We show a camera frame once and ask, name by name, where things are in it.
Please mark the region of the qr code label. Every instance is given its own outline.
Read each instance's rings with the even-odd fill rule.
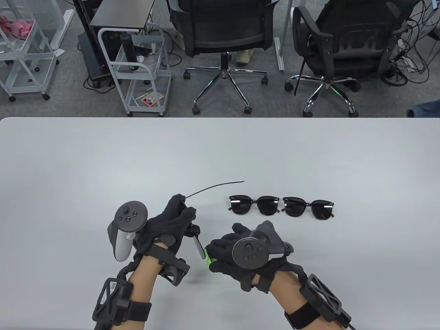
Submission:
[[[116,282],[110,282],[110,295],[113,293],[116,288]],[[107,300],[107,290],[104,291],[103,297],[101,298],[101,305],[105,303]]]

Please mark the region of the sunglasses lens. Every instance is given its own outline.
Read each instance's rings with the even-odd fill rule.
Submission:
[[[235,214],[246,214],[252,205],[252,198],[245,195],[234,195],[229,197],[231,200],[231,209]]]
[[[261,196],[257,199],[257,206],[261,214],[265,216],[273,216],[278,210],[278,197],[274,196]]]
[[[288,216],[300,216],[304,213],[306,202],[297,197],[286,197],[284,199],[284,209]]]
[[[310,206],[312,207],[312,212],[316,219],[327,220],[331,217],[331,212],[333,209],[332,202],[317,200],[313,201]]]

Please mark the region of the jeans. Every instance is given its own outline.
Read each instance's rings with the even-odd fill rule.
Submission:
[[[440,100],[412,106],[407,111],[410,118],[440,118]]]

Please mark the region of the black glove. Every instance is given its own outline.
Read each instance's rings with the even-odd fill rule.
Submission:
[[[191,225],[195,219],[196,209],[186,207],[185,197],[177,194],[171,197],[165,210],[158,216],[151,218],[142,227],[133,241],[136,248],[134,259],[148,254],[153,242],[163,242],[168,250],[176,254],[182,244],[183,236],[193,237],[194,233],[200,233],[200,228]]]
[[[206,246],[206,252],[211,259],[216,259],[209,265],[209,270],[213,273],[222,273],[231,276],[241,283],[244,291],[250,290],[250,282],[255,274],[260,276],[259,283],[256,285],[260,291],[268,293],[275,273],[288,264],[286,257],[269,260],[263,267],[258,269],[245,269],[239,267],[232,258],[232,248],[235,243],[248,237],[251,230],[242,224],[232,225],[233,233],[226,234],[221,239],[214,239]]]

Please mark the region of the chair backrest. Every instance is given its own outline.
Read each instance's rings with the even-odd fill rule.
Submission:
[[[181,27],[185,52],[268,49],[273,39],[273,9],[278,0],[179,0],[189,14]]]
[[[333,35],[334,58],[379,57],[392,32],[408,18],[405,8],[411,4],[414,7],[415,1],[330,0],[316,24],[321,32]]]

